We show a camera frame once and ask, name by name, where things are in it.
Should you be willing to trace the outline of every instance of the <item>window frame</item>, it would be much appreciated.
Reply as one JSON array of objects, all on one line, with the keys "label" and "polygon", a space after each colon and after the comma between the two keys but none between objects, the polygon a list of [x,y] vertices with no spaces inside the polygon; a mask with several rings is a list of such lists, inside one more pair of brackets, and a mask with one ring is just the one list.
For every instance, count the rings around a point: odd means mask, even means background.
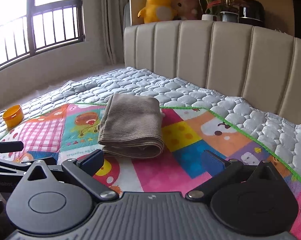
[{"label": "window frame", "polygon": [[[6,62],[0,63],[0,70],[3,70],[17,62],[20,62],[20,61],[30,58],[32,56],[38,55],[40,53],[43,53],[43,52],[46,52],[46,51],[49,51],[52,49],[60,48],[60,47],[63,47],[63,46],[69,45],[69,44],[74,44],[74,43],[84,41],[85,35],[84,35],[84,31],[83,31],[82,5],[83,5],[82,0],[62,0],[62,1],[56,1],[56,2],[51,2],[51,3],[35,6],[35,0],[27,0],[26,15],[24,15],[18,19],[23,19],[24,17],[26,17],[29,51],[26,49],[26,47],[27,47],[26,46],[27,40],[25,37],[26,30],[25,30],[25,26],[23,25],[25,53],[17,56],[15,33],[13,33],[16,57],[8,59],[6,39],[4,39],[6,56],[7,56],[8,60]],[[64,22],[64,11],[63,10],[67,9],[67,8],[73,8],[74,33],[75,33],[75,28],[77,28],[77,31],[78,31],[78,36],[76,37],[76,35],[74,35],[74,38],[71,38],[71,39],[66,39],[66,33],[65,33],[65,22]],[[53,30],[54,30],[55,42],[53,44],[47,45],[46,40],[45,40],[45,30],[44,30],[44,20],[43,20],[45,46],[36,48],[33,17],[36,15],[47,13],[47,12],[53,12],[53,11],[56,11],[59,9],[63,9],[62,15],[63,15],[63,28],[64,28],[65,40],[56,42],[54,20],[53,20]],[[75,25],[74,17],[77,17],[77,19],[76,19],[77,26]]]}]

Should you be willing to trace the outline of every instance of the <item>window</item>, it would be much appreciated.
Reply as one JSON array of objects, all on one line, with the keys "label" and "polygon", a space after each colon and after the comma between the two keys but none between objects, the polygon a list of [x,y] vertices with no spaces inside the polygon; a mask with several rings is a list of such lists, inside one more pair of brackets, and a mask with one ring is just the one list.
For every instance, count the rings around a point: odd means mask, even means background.
[{"label": "window", "polygon": [[81,0],[0,0],[0,69],[84,40]]}]

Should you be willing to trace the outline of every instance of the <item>green mat border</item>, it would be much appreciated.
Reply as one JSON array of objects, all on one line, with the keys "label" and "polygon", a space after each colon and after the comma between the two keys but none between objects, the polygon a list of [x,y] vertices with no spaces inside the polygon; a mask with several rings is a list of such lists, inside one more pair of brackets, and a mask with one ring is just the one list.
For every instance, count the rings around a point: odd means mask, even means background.
[{"label": "green mat border", "polygon": [[[107,104],[94,104],[94,103],[81,103],[81,102],[78,102],[78,103],[65,103],[65,104],[74,104],[74,105],[92,105],[92,106],[106,106]],[[273,155],[276,159],[278,159],[292,174],[295,178],[297,178],[300,183],[301,183],[301,176],[296,172],[294,171],[286,162],[284,162],[282,160],[282,158],[280,158],[278,155],[276,155],[272,150],[270,150],[266,145],[264,145],[262,142],[258,141],[257,139],[255,139],[254,137],[252,137],[251,135],[247,134],[246,132],[244,132],[243,130],[241,130],[240,128],[238,128],[236,125],[228,122],[227,120],[225,120],[222,116],[214,113],[213,111],[205,108],[205,107],[192,107],[192,106],[160,106],[161,109],[185,109],[185,110],[189,110],[189,109],[205,109],[207,111],[209,111],[211,114],[213,114],[215,117],[221,119],[222,121],[224,121],[226,124],[230,125],[232,128],[234,128],[235,130],[237,130],[238,132],[240,132],[241,134],[243,134],[244,136],[248,137],[249,139],[251,139],[252,141],[256,142],[257,144],[259,144],[260,146],[262,146],[267,152],[269,152],[271,155]],[[39,117],[39,116],[42,116],[44,114],[47,114],[51,111],[53,111],[54,109],[52,110],[49,110],[47,112],[44,112],[42,114],[39,114],[39,115],[36,115],[32,118],[29,118],[27,120],[30,120],[30,119],[34,119],[36,117]]]}]

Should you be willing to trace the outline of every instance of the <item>white logo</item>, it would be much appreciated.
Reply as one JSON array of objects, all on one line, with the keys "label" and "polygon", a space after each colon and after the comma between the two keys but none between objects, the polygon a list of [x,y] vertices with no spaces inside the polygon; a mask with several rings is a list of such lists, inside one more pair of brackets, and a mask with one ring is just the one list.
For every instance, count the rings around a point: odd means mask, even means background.
[{"label": "white logo", "polygon": [[154,198],[156,198],[155,195],[151,195],[151,196],[148,196],[149,199],[153,200]]}]

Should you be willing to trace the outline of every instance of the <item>colorful play mat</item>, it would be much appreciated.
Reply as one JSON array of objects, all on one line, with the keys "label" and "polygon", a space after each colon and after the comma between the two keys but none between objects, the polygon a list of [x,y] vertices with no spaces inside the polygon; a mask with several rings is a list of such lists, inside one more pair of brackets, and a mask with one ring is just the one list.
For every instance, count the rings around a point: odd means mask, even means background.
[{"label": "colorful play mat", "polygon": [[[101,105],[65,104],[30,119],[1,140],[22,141],[24,150],[0,154],[0,158],[22,162],[53,156],[61,164],[100,149],[98,124],[104,109]],[[220,171],[218,165],[207,165],[210,156],[205,150],[249,165],[270,160],[298,201],[299,214],[291,233],[301,240],[301,182],[269,149],[206,109],[162,108],[161,112],[164,152],[146,160],[106,157],[104,166],[94,175],[96,180],[119,194],[180,191],[184,195]]]}]

